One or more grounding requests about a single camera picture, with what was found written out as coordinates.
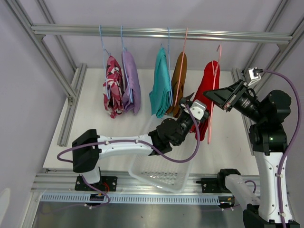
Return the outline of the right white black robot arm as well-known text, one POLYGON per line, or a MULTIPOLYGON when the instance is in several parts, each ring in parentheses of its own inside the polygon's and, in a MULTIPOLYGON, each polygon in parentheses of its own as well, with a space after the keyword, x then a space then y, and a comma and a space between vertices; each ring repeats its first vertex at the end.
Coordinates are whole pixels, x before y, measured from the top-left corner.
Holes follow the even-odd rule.
POLYGON ((216 106, 229 112, 236 109, 254 122, 249 139, 257 162, 260 196, 257 197, 239 174, 219 177, 216 186, 221 192, 231 191, 243 209, 246 228, 298 228, 287 199, 285 164, 288 147, 282 123, 290 114, 291 97, 271 91, 258 101, 254 90, 239 80, 229 87, 203 93, 216 106))

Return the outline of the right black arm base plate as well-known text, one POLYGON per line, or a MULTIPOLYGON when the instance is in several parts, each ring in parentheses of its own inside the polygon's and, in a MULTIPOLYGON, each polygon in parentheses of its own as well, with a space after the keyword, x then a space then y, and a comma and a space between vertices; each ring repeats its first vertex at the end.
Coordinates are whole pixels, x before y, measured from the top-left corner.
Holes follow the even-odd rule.
POLYGON ((196 181, 202 188, 202 193, 225 193, 223 183, 219 178, 201 178, 196 181))

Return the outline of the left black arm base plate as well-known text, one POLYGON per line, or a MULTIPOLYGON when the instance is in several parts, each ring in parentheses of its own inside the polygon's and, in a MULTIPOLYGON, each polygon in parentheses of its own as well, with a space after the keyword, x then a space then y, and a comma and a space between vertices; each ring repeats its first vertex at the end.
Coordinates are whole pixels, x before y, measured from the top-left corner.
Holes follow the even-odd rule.
MULTIPOLYGON (((116 176, 102 176, 98 183, 91 184, 94 188, 104 191, 104 192, 115 192, 117 187, 117 177, 116 176)), ((78 176, 75 183, 76 191, 94 191, 88 185, 85 184, 82 176, 78 176)))

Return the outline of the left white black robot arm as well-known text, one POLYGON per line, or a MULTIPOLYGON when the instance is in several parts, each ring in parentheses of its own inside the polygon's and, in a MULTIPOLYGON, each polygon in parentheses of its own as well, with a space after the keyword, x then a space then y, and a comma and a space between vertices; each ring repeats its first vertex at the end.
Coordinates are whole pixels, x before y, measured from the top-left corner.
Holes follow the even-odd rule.
POLYGON ((186 163, 191 161, 198 149, 183 160, 168 157, 166 154, 172 151, 174 146, 180 146, 186 139, 192 127, 198 127, 209 117, 207 105, 196 99, 191 101, 184 97, 180 101, 183 108, 178 119, 164 119, 155 130, 148 134, 112 138, 97 134, 96 129, 87 130, 72 143, 73 172, 87 174, 86 186, 91 190, 98 190, 102 186, 102 178, 97 167, 97 162, 112 156, 139 154, 144 156, 160 155, 174 163, 186 163))

